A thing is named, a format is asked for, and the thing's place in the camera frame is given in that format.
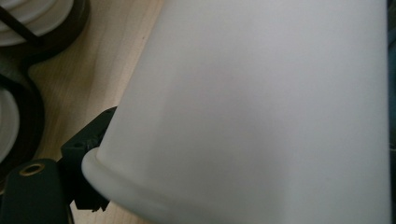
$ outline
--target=white cylindrical object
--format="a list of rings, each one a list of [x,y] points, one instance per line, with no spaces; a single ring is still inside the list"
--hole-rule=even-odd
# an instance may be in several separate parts
[[[14,146],[20,129],[20,114],[11,92],[0,87],[0,162]]]
[[[156,223],[389,224],[385,1],[167,0],[83,172]]]
[[[67,18],[74,0],[0,0],[0,6],[35,35],[45,35]],[[25,40],[0,21],[0,47]]]

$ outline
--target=wooden table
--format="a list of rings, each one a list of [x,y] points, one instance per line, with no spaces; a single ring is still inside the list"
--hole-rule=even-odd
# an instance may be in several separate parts
[[[92,14],[67,50],[30,69],[46,107],[36,158],[60,159],[61,145],[96,115],[120,101],[161,10],[162,0],[91,0]],[[111,203],[107,210],[78,211],[77,224],[147,221]]]

